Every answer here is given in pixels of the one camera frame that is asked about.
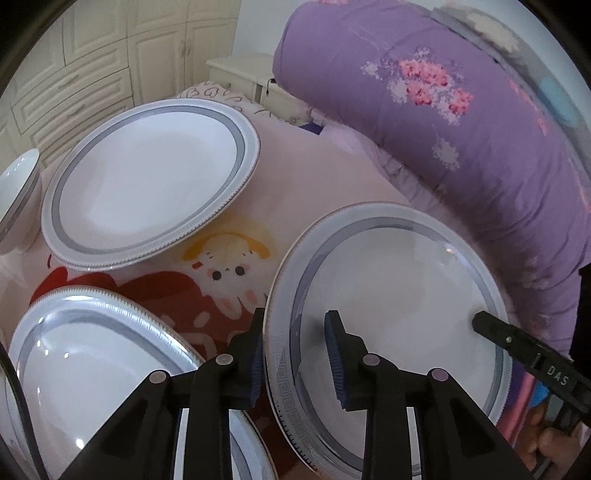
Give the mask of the person right hand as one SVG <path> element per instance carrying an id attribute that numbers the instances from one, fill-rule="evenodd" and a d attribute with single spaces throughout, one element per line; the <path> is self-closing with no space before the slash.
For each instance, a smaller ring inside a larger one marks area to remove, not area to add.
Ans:
<path id="1" fill-rule="evenodd" d="M 571 434 L 552 428 L 544 422 L 547 404 L 544 401 L 529 410 L 515 450 L 529 470 L 535 468 L 540 453 L 553 463 L 546 478 L 562 479 L 589 439 L 590 428 L 579 423 Z"/>

